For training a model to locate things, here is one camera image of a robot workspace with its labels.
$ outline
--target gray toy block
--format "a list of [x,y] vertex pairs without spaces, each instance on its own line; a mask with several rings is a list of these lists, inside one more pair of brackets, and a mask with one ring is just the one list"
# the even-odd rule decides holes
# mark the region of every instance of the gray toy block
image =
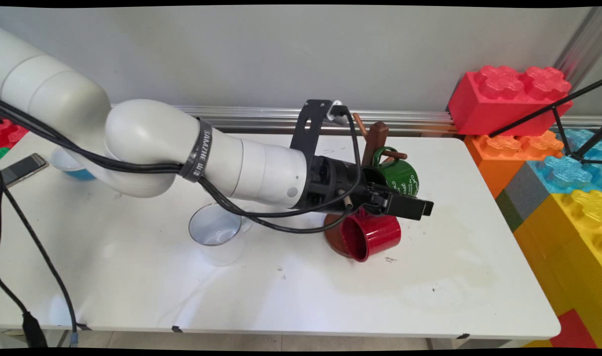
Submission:
[[549,196],[549,191],[527,162],[520,167],[505,191],[523,221]]

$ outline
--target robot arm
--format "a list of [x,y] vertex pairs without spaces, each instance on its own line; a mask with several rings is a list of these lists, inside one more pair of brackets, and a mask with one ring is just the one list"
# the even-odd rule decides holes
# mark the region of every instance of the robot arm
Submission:
[[[200,133],[199,120],[158,101],[131,100],[111,110],[96,83],[3,29],[0,99],[88,151],[134,164],[184,164]],[[307,171],[301,152],[216,129],[209,141],[206,177],[224,195],[282,207],[297,203]],[[131,196],[162,194],[176,176],[110,171],[68,153],[96,178]],[[289,194],[295,189],[297,194]]]
[[[352,211],[364,206],[371,214],[419,220],[432,209],[430,201],[387,188],[384,177],[372,167],[364,167],[364,176],[356,184],[355,165],[314,155],[325,119],[347,123],[337,112],[344,108],[338,101],[308,100],[290,148],[262,144],[207,128],[158,101],[130,100],[111,109],[107,94],[96,83],[3,29],[0,100],[48,124],[79,147],[123,162],[189,166],[202,156],[204,176],[231,198],[300,209],[353,189]],[[307,121],[310,129],[306,132]],[[96,178],[131,196],[162,194],[176,177],[111,171],[68,152]],[[342,212],[344,203],[321,211]]]

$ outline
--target yellow toy block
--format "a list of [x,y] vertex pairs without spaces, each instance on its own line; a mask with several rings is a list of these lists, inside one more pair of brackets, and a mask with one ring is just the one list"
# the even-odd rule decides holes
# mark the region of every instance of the yellow toy block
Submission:
[[554,347],[552,342],[549,340],[536,340],[534,342],[528,343],[524,347]]
[[[521,226],[518,236],[526,234],[525,239],[534,241],[547,260],[547,266],[541,265],[538,258],[530,262],[536,278],[541,282],[547,278],[545,270],[552,271],[563,290],[561,295],[576,309],[597,346],[602,347],[602,193],[551,194]],[[551,295],[548,290],[553,287],[546,282],[541,286],[546,295]],[[560,311],[552,300],[552,307]]]
[[583,238],[602,259],[602,192],[550,194],[524,221],[538,248],[548,258],[570,241]]
[[547,260],[596,345],[602,348],[602,265],[583,240],[572,241]]
[[538,245],[529,233],[525,223],[521,223],[514,231],[514,237],[516,238],[518,246],[520,246],[520,249],[523,251],[527,263],[529,263],[529,266],[532,268],[532,272],[534,272],[538,284],[540,284],[543,289],[545,297],[547,297],[549,304],[552,306],[552,309],[554,309],[556,316],[561,316],[573,309],[574,306],[572,302],[569,301],[567,294],[560,285],[556,275],[554,275],[554,271],[552,271],[547,260],[538,249]]

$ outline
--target measuring cup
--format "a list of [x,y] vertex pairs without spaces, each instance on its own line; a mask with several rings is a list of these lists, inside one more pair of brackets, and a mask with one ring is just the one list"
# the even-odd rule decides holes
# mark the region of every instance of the measuring cup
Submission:
[[253,221],[227,212],[217,203],[205,205],[189,221],[189,234],[198,243],[203,259],[213,266],[226,266],[244,251],[244,234]]

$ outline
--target red toy block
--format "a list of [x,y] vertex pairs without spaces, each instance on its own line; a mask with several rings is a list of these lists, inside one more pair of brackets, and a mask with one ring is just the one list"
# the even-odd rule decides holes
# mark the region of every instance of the red toy block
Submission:
[[[564,74],[555,68],[529,67],[523,74],[501,66],[486,65],[479,72],[466,72],[448,102],[448,110],[461,135],[489,135],[514,121],[562,99],[571,90]],[[573,106],[558,107],[563,115]],[[503,135],[540,136],[556,119],[550,111]]]
[[571,309],[558,317],[560,334],[550,340],[554,347],[577,347],[579,349],[597,349],[591,334],[577,315],[576,309]]
[[0,124],[0,148],[13,148],[28,132],[22,126],[15,125],[7,119]]

